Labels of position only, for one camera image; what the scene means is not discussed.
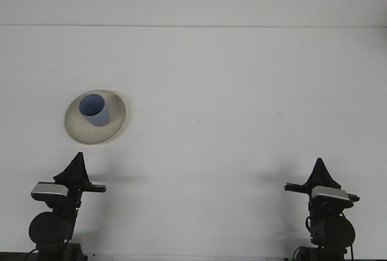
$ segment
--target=cup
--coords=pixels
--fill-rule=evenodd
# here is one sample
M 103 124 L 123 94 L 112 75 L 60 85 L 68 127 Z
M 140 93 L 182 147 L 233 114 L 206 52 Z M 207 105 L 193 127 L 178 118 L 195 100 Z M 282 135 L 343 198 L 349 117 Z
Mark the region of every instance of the cup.
M 110 121 L 108 104 L 101 95 L 85 96 L 79 102 L 78 108 L 82 116 L 95 126 L 106 126 Z

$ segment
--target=camera mount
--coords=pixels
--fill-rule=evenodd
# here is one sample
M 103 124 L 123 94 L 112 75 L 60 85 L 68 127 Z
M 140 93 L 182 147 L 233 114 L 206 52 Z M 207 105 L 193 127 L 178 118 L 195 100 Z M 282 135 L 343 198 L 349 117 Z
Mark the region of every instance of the camera mount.
M 296 261 L 343 261 L 346 248 L 355 241 L 355 230 L 343 210 L 360 200 L 347 193 L 328 173 L 318 158 L 304 185 L 286 183 L 285 190 L 309 196 L 309 217 L 305 221 L 311 243 L 317 248 L 300 247 Z
M 79 152 L 55 182 L 39 182 L 31 192 L 33 199 L 45 202 L 52 211 L 37 215 L 30 224 L 30 239 L 39 250 L 38 261 L 87 261 L 80 244 L 69 243 L 81 205 L 83 192 L 106 192 L 105 185 L 93 185 Z

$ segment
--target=blue cup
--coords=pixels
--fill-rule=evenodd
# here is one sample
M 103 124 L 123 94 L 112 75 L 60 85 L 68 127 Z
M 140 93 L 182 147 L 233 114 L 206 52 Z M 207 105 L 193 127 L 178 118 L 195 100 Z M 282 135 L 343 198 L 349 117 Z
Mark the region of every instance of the blue cup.
M 98 94 L 85 96 L 79 102 L 79 112 L 91 124 L 95 126 L 106 126 L 109 124 L 109 107 L 105 99 Z

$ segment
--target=beige plate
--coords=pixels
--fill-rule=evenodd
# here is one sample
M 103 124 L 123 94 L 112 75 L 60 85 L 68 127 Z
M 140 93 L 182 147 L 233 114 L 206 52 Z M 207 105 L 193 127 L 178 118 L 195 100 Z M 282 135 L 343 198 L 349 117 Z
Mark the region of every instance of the beige plate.
M 106 126 L 92 125 L 79 112 L 79 102 L 89 94 L 100 94 L 109 105 L 110 122 Z M 125 104 L 117 94 L 106 90 L 95 90 L 84 93 L 70 104 L 65 116 L 65 127 L 68 135 L 74 140 L 84 144 L 97 144 L 112 138 L 121 129 L 125 116 Z

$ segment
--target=cable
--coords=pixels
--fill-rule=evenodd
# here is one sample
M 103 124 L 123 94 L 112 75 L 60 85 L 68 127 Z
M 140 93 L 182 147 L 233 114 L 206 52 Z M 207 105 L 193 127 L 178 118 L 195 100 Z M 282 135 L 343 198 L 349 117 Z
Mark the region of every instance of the cable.
M 307 218 L 305 220 L 305 226 L 306 226 L 307 230 L 310 232 L 310 226 L 309 226 L 308 220 L 310 221 L 310 217 L 309 216 L 307 216 Z
M 31 250 L 30 252 L 27 253 L 27 255 L 24 257 L 23 261 L 27 261 L 27 258 L 29 255 L 31 255 L 32 252 L 35 252 L 37 249 Z
M 300 247 L 298 247 L 297 249 L 295 249 L 295 251 L 294 251 L 294 253 L 293 253 L 293 257 L 291 258 L 291 261 L 295 261 L 295 260 L 296 260 L 296 259 L 294 259 L 294 257 L 295 257 L 295 255 L 296 255 L 297 251 L 300 250 L 301 248 L 306 248 L 306 247 L 300 246 Z
M 354 257 L 353 257 L 353 246 L 351 245 L 351 260 L 354 261 Z
M 344 213 L 341 212 L 341 215 L 343 216 L 344 219 L 347 220 L 347 218 L 345 217 Z M 354 261 L 354 257 L 353 257 L 353 245 L 351 245 L 351 261 Z

